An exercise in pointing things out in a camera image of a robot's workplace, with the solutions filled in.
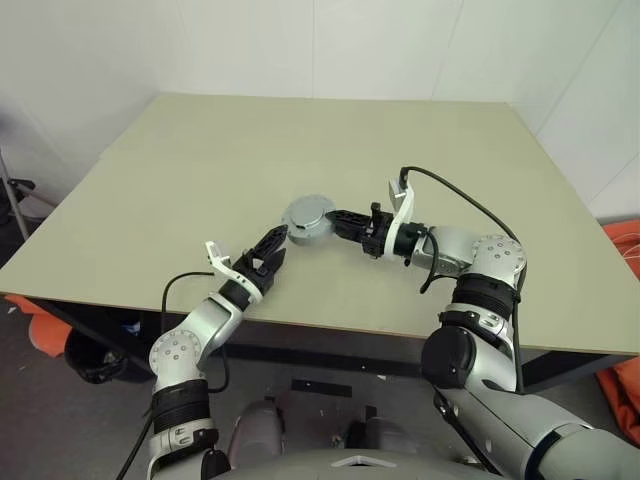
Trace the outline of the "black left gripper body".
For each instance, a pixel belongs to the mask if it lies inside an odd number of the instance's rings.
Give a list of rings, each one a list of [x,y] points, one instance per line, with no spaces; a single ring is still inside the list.
[[[233,264],[233,270],[249,280],[261,294],[266,294],[273,285],[273,258],[259,257],[254,251],[244,252]]]

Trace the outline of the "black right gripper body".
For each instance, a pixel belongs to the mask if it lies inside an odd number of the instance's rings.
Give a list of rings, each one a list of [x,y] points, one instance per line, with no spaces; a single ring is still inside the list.
[[[393,214],[382,211],[379,202],[372,202],[370,210],[371,214],[362,230],[360,243],[365,254],[377,259],[384,255],[386,238],[393,221]]]

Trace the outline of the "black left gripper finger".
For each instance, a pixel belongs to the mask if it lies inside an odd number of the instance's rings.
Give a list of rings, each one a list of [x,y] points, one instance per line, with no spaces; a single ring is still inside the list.
[[[262,264],[260,266],[260,275],[264,278],[272,278],[283,265],[285,255],[285,248],[281,248],[277,251],[267,254],[262,259]]]
[[[252,259],[267,259],[278,251],[287,239],[288,227],[279,225],[270,229],[251,249],[248,255]]]

